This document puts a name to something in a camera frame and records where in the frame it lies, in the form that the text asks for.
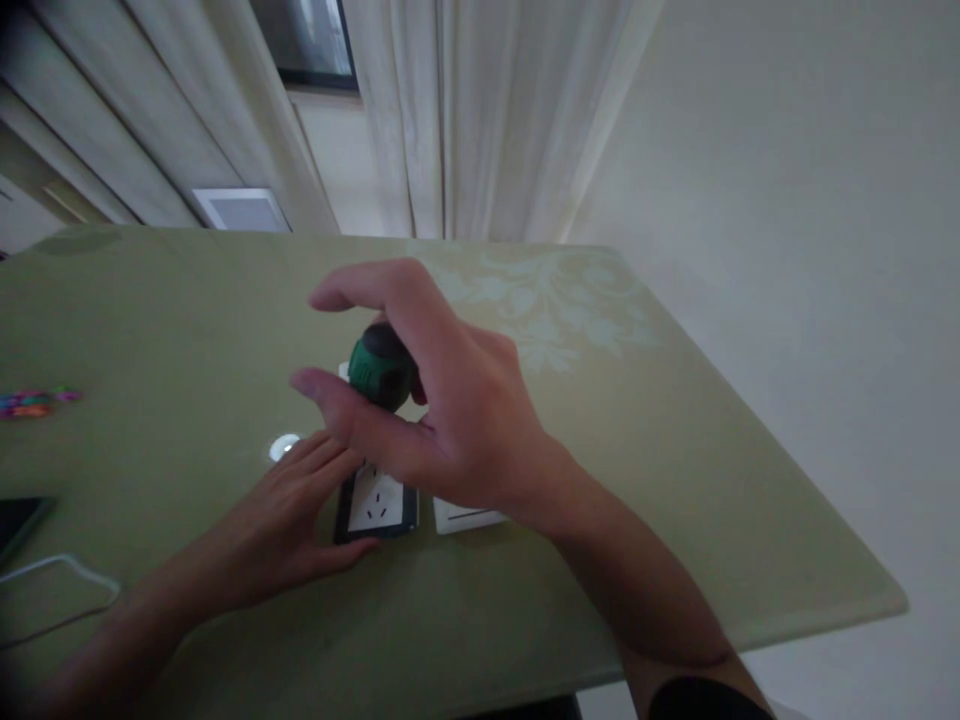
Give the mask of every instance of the floral pattern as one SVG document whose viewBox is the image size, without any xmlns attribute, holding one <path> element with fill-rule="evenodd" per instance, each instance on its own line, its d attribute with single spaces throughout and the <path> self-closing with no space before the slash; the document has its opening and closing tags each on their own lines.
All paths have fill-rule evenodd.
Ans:
<svg viewBox="0 0 960 720">
<path fill-rule="evenodd" d="M 490 303 L 500 318 L 497 328 L 517 343 L 523 366 L 571 372 L 580 360 L 577 336 L 619 357 L 624 345 L 660 344 L 640 306 L 643 285 L 615 252 L 604 248 L 537 249 L 509 261 L 486 250 L 479 267 L 465 276 L 460 243 L 431 247 L 418 241 L 410 254 L 419 258 L 453 304 Z"/>
</svg>

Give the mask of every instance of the air vent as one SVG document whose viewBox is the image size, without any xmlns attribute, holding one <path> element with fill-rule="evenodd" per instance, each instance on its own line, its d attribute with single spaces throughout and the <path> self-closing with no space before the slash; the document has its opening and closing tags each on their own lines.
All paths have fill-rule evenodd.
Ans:
<svg viewBox="0 0 960 720">
<path fill-rule="evenodd" d="M 266 188 L 194 190 L 210 225 L 219 230 L 290 232 L 273 193 Z"/>
</svg>

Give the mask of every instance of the hand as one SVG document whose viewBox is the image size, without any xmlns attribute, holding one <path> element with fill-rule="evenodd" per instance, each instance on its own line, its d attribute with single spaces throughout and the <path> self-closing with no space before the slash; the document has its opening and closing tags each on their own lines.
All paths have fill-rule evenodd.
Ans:
<svg viewBox="0 0 960 720">
<path fill-rule="evenodd" d="M 340 268 L 310 304 L 381 310 L 416 360 L 430 404 L 410 423 L 332 373 L 298 371 L 291 384 L 317 403 L 337 440 L 403 483 L 536 522 L 554 470 L 575 463 L 537 419 L 511 339 L 457 318 L 427 270 L 409 258 Z"/>
<path fill-rule="evenodd" d="M 134 589 L 191 624 L 353 567 L 372 538 L 322 547 L 320 508 L 361 465 L 324 430 L 296 443 L 227 515 Z"/>
</svg>

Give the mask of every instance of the electrical outlet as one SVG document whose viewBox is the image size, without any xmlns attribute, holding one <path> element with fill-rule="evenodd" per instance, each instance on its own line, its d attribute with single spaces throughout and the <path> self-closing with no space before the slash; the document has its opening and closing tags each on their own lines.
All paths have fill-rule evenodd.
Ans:
<svg viewBox="0 0 960 720">
<path fill-rule="evenodd" d="M 353 483 L 348 532 L 399 525 L 403 522 L 403 485 L 373 465 L 365 466 Z"/>
<path fill-rule="evenodd" d="M 364 465 L 340 490 L 333 541 L 406 535 L 419 523 L 419 495 L 373 465 Z"/>
</svg>

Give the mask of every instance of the colorful beads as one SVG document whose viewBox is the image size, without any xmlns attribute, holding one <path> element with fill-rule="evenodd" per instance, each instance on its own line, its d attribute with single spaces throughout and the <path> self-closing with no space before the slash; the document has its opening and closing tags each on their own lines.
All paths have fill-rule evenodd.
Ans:
<svg viewBox="0 0 960 720">
<path fill-rule="evenodd" d="M 0 396 L 0 418 L 14 419 L 44 417 L 54 410 L 54 399 L 62 403 L 76 402 L 83 397 L 79 390 L 61 385 L 52 393 L 42 390 L 27 390 Z"/>
</svg>

